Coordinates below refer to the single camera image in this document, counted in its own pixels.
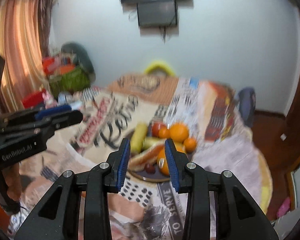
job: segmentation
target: wooden floor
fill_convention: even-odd
[[[273,195],[267,213],[269,220],[276,219],[278,208],[289,196],[285,173],[292,163],[286,161],[284,156],[281,156],[282,152],[276,151],[275,147],[283,125],[284,120],[279,117],[256,114],[252,128],[253,142],[265,156],[273,180]]]

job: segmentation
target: human hand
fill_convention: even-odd
[[[21,180],[19,174],[19,163],[16,163],[2,171],[3,177],[8,186],[7,195],[14,201],[21,196]]]

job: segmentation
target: fruit plate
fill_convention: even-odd
[[[126,138],[128,138],[129,140],[131,139],[132,135],[133,135],[133,131],[129,132],[127,135],[126,135]],[[148,134],[147,136],[151,136],[151,128],[148,129]],[[188,156],[188,159],[191,160],[192,158],[192,155],[191,154],[187,154]],[[150,174],[150,173],[147,173],[145,170],[143,171],[129,171],[129,173],[137,178],[137,179],[141,179],[141,180],[145,180],[145,181],[149,181],[149,182],[156,182],[156,183],[159,183],[159,182],[165,182],[165,181],[169,181],[170,180],[170,177],[169,176],[165,176],[163,175],[160,171],[159,171],[159,167],[157,164],[154,164],[154,168],[155,168],[155,173],[154,174]]]

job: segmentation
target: white wall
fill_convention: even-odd
[[[298,88],[299,78],[300,78],[300,11],[297,7],[295,7],[295,14],[296,14],[296,19],[297,19],[298,54],[297,54],[296,70],[295,70],[294,77],[293,77],[290,96],[288,98],[286,108],[283,112],[285,116],[287,116],[287,114],[289,113],[290,107],[291,107],[293,99],[294,99],[294,95]]]
[[[94,64],[96,84],[142,72],[164,60],[177,75],[212,79],[239,90],[253,86],[257,108],[283,113],[298,59],[299,15],[288,0],[194,0],[179,6],[179,35],[163,43],[141,35],[119,0],[58,0],[56,46],[81,43]]]

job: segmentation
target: cable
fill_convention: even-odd
[[[138,16],[138,14],[136,13],[135,16],[132,18],[132,21],[131,21],[131,20],[130,20],[131,14],[134,13],[134,12],[137,12],[137,9],[134,9],[133,11],[131,11],[131,12],[129,13],[129,21],[130,21],[130,22],[134,21],[134,20],[137,18],[137,16]]]
[[[165,26],[165,27],[159,27],[160,33],[162,35],[162,40],[163,40],[164,43],[166,43],[167,28],[171,27],[171,25],[172,25],[172,23],[173,23],[174,20],[177,20],[176,26],[178,26],[178,22],[179,22],[178,4],[177,4],[177,2],[175,2],[175,3],[176,3],[176,14],[171,19],[170,24],[167,25],[167,26]]]

